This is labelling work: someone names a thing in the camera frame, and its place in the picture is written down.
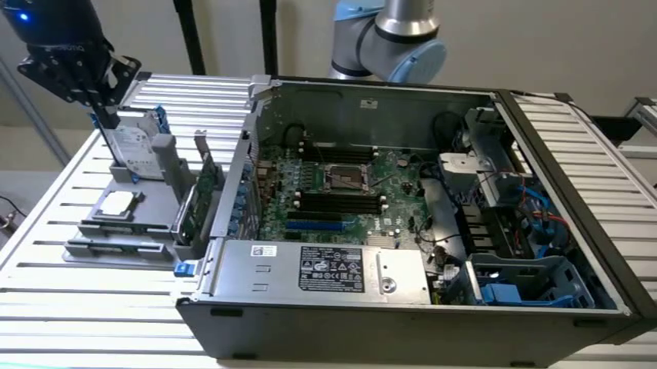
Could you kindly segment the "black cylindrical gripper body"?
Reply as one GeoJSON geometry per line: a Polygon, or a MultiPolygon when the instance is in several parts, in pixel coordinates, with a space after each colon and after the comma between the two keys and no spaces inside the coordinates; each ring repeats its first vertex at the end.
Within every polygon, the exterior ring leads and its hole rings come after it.
{"type": "Polygon", "coordinates": [[[2,11],[31,55],[60,55],[94,73],[107,71],[114,47],[90,1],[3,1],[2,11]]]}

